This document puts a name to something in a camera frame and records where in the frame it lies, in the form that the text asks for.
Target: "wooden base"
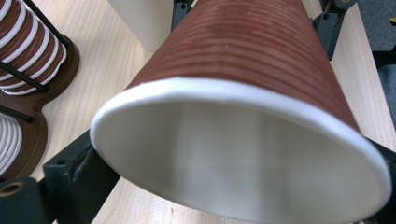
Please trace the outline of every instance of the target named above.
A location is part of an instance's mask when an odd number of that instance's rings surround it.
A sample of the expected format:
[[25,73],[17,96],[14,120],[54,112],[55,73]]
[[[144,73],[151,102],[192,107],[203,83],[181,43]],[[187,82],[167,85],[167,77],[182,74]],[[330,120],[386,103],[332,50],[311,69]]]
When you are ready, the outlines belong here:
[[48,91],[34,91],[27,95],[12,96],[0,91],[0,105],[32,116],[32,123],[17,119],[22,128],[20,153],[8,170],[1,176],[5,180],[29,176],[40,162],[48,139],[47,122],[41,110],[43,106],[59,96],[73,81],[79,67],[79,52],[76,45],[65,36],[69,43],[67,57],[56,77],[46,86]]

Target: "cup stack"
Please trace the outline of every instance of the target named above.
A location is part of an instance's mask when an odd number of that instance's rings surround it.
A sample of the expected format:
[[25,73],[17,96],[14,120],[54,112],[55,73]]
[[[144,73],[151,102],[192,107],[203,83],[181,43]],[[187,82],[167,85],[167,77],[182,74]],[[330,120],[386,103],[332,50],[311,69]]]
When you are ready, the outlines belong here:
[[[66,49],[19,0],[0,0],[0,60],[42,85],[50,82],[66,58]],[[24,95],[36,88],[0,70],[0,89]]]
[[21,142],[21,125],[14,118],[0,114],[0,175],[15,161]]

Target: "brown paper cup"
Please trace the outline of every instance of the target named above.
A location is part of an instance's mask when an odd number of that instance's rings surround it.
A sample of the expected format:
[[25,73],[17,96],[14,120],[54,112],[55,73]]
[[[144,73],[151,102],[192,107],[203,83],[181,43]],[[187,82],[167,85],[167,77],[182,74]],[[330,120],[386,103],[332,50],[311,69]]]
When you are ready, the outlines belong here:
[[[21,7],[21,6],[19,4],[15,5],[15,6],[11,5],[11,9],[13,9],[13,7]],[[32,30],[33,16],[30,13],[27,13],[27,11],[24,7],[21,7],[21,9],[24,11],[23,13],[25,14],[24,21],[21,25],[21,28],[18,30],[18,32],[14,36],[12,36],[12,38],[10,38],[9,41],[7,41],[7,43],[2,48],[0,48],[0,50],[1,50],[0,59],[1,60],[4,60],[8,55],[10,55],[12,52],[14,52],[14,50],[16,50],[25,41],[25,39],[28,37],[28,35],[30,34],[30,32]]]
[[0,2],[3,3],[0,10],[6,12],[3,19],[0,20],[0,27],[2,28],[0,29],[0,39],[3,39],[16,25],[18,17],[21,15],[21,5],[18,1],[12,0],[1,0]]
[[[38,76],[35,77],[35,80],[41,83],[42,85],[45,85],[49,83],[58,73],[59,67],[61,64],[64,62],[66,58],[66,52],[62,44],[58,41],[58,48],[53,50],[54,53],[54,58],[53,60],[50,61],[49,66],[44,69],[42,67],[42,72],[39,72]],[[12,87],[4,87],[3,92],[7,94],[27,94],[32,91],[35,91],[36,88],[32,87],[29,84],[26,84],[25,82],[20,82],[17,85],[13,85]]]
[[354,222],[390,193],[300,0],[200,0],[91,137],[136,185],[246,221]]
[[10,57],[8,60],[3,60],[4,63],[7,63],[11,67],[14,68],[21,68],[27,63],[29,63],[32,58],[37,57],[37,53],[41,50],[41,53],[43,52],[41,48],[44,48],[42,45],[45,44],[47,46],[47,43],[43,43],[46,35],[46,32],[48,33],[49,31],[46,31],[44,26],[38,25],[37,26],[37,31],[35,34],[35,38],[32,40],[32,42],[25,48],[18,56]]

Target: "black metal clamp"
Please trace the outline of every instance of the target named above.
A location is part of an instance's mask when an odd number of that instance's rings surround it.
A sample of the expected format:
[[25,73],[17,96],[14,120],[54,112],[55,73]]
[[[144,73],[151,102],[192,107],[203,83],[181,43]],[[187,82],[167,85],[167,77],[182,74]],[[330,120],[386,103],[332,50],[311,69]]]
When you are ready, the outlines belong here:
[[330,61],[334,55],[347,10],[357,2],[358,0],[320,0],[323,13],[318,15],[312,24]]
[[174,0],[171,31],[173,31],[190,12],[193,2],[194,0]]
[[91,223],[120,176],[98,156],[89,132],[43,166],[45,177],[0,183],[1,223]]

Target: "wooden table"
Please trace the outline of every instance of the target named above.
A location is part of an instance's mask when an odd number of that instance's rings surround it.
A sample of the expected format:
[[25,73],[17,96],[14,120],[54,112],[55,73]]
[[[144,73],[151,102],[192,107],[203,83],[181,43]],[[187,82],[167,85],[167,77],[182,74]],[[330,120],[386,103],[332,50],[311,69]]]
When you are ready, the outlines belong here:
[[[69,88],[44,107],[49,141],[42,164],[90,128],[92,117],[122,91],[150,58],[106,0],[35,0],[57,29],[78,46],[81,62]],[[304,0],[310,17],[318,0]],[[362,133],[396,149],[396,134],[357,6],[346,14],[332,61]],[[240,223],[168,202],[121,179],[94,223]]]

